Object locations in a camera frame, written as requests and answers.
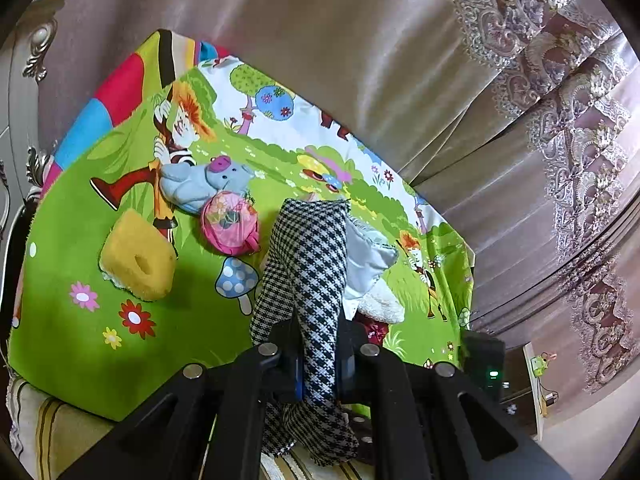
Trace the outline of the black white houndstooth cloth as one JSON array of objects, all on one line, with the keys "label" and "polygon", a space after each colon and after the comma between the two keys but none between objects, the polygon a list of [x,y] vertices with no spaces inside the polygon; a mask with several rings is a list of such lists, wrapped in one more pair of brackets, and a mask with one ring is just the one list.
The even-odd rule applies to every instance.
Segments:
[{"label": "black white houndstooth cloth", "polygon": [[335,392],[349,211],[346,200],[284,201],[271,229],[262,290],[250,320],[250,338],[262,344],[273,326],[295,318],[303,344],[303,396],[267,405],[262,448],[280,456],[299,444],[322,467],[350,460],[358,448]]}]

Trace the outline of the light blue cloth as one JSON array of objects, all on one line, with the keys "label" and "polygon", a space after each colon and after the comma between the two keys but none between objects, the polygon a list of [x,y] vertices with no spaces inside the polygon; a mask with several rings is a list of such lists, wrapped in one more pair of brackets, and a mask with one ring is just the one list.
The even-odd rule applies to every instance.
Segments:
[{"label": "light blue cloth", "polygon": [[351,214],[346,219],[346,248],[347,300],[367,294],[398,259],[398,249],[384,234]]}]

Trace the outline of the white ornate nightstand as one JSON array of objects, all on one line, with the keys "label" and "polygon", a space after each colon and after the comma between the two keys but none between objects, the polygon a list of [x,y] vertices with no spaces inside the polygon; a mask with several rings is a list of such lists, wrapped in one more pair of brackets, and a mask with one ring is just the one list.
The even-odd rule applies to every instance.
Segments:
[{"label": "white ornate nightstand", "polygon": [[39,86],[66,0],[32,0],[1,46],[1,236],[43,186],[46,154],[39,149]]}]

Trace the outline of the dark red knitted item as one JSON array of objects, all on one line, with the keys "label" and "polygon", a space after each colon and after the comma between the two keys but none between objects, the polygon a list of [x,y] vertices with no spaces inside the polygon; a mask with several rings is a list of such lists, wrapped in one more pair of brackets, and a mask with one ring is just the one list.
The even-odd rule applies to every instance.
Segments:
[{"label": "dark red knitted item", "polygon": [[370,344],[377,344],[378,346],[383,345],[383,341],[388,334],[387,323],[375,320],[374,318],[369,318],[367,315],[360,312],[356,313],[354,321],[364,327],[367,334],[367,340]]}]

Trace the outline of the pink round cloth ball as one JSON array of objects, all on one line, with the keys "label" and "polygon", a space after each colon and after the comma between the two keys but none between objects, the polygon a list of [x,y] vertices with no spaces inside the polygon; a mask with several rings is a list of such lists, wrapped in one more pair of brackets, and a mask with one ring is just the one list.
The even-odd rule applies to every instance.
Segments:
[{"label": "pink round cloth ball", "polygon": [[253,203],[239,194],[220,191],[202,208],[201,231],[217,252],[227,256],[259,250],[259,220]]}]

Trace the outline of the blue plush pig toy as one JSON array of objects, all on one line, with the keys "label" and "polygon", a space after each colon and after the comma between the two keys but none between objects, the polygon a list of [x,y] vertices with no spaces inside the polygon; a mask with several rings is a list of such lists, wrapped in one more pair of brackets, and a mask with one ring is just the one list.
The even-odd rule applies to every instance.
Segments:
[{"label": "blue plush pig toy", "polygon": [[239,195],[248,192],[255,173],[249,166],[219,155],[203,165],[187,162],[160,167],[160,192],[171,205],[187,214],[199,214],[203,206],[221,191]]}]

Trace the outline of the striped velvet sofa cushion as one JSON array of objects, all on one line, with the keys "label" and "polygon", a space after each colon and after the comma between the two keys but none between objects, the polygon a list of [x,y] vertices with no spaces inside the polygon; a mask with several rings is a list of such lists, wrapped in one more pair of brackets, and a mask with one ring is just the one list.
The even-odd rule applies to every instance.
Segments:
[{"label": "striped velvet sofa cushion", "polygon": [[[6,408],[13,453],[35,479],[55,479],[103,438],[114,422],[58,400],[18,375],[9,378]],[[303,448],[280,457],[260,456],[262,479],[372,479],[371,465],[351,460],[317,465]]]}]

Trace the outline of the pink satin curtain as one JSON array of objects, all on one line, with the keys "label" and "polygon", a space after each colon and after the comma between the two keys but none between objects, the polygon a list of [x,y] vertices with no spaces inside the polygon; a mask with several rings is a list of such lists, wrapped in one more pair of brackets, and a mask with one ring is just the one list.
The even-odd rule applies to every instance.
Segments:
[{"label": "pink satin curtain", "polygon": [[567,418],[626,401],[639,345],[639,61],[600,0],[70,0],[40,93],[60,138],[169,28],[227,47],[329,112],[476,255],[474,322],[559,359]]}]

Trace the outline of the white fluffy towel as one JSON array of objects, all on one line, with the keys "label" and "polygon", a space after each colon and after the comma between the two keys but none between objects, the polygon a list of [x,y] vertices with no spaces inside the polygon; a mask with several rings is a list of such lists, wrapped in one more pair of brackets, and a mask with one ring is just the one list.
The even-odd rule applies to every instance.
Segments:
[{"label": "white fluffy towel", "polygon": [[356,312],[386,324],[405,321],[406,310],[382,278],[361,298],[355,300]]}]

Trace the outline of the green cartoon print sheet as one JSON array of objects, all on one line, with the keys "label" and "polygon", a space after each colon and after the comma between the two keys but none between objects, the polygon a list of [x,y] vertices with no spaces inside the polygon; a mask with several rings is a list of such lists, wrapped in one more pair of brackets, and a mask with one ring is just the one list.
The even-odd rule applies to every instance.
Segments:
[{"label": "green cartoon print sheet", "polygon": [[[102,84],[56,151],[26,242],[9,363],[34,387],[121,419],[183,365],[250,345],[261,254],[232,259],[158,188],[160,156],[226,162],[268,238],[282,203],[348,200],[398,252],[383,274],[405,310],[384,344],[412,364],[459,362],[471,253],[399,174],[320,108],[220,47],[153,32]],[[128,210],[177,253],[169,294],[144,301],[101,271]]]}]

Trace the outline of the yellow sponge toy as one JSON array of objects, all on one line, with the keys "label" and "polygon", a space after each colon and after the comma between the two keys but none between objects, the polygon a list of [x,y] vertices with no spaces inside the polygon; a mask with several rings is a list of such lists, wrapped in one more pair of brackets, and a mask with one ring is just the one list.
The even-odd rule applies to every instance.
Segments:
[{"label": "yellow sponge toy", "polygon": [[170,293],[176,263],[171,242],[134,209],[115,222],[99,258],[101,271],[116,287],[147,302]]}]

